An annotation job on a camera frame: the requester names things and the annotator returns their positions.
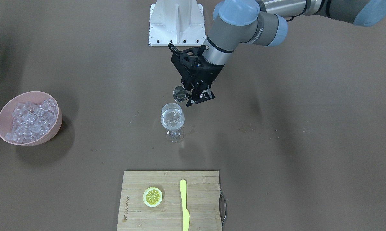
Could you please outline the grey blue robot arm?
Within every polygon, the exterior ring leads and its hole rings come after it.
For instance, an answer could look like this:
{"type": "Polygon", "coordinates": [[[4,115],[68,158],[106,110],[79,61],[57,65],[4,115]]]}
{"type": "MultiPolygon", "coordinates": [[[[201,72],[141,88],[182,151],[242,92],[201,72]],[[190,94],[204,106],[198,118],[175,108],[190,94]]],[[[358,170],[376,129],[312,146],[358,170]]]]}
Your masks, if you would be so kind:
{"type": "Polygon", "coordinates": [[[171,61],[181,75],[174,100],[199,104],[215,97],[212,83],[239,44],[274,47],[295,17],[319,15],[370,27],[386,16],[386,0],[224,0],[214,9],[214,23],[204,43],[180,51],[169,43],[171,61]]]}

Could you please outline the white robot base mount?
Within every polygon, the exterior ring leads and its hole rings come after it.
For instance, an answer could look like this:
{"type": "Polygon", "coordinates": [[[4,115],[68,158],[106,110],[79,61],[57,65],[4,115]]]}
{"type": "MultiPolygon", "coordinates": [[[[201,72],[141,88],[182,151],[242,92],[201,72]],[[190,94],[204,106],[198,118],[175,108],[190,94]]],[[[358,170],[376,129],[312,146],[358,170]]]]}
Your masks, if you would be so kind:
{"type": "Polygon", "coordinates": [[[204,43],[203,6],[196,0],[158,0],[150,6],[148,45],[195,47],[204,43]]]}

